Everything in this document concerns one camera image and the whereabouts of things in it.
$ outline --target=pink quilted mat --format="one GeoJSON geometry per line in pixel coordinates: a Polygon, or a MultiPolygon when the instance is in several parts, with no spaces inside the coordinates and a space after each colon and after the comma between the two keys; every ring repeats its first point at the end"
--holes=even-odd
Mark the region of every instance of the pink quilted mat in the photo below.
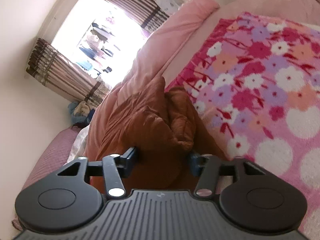
{"type": "Polygon", "coordinates": [[[319,70],[319,32],[244,13],[221,19],[167,88],[184,86],[230,159],[245,156],[303,192],[300,231],[311,240],[320,235],[319,70]]]}

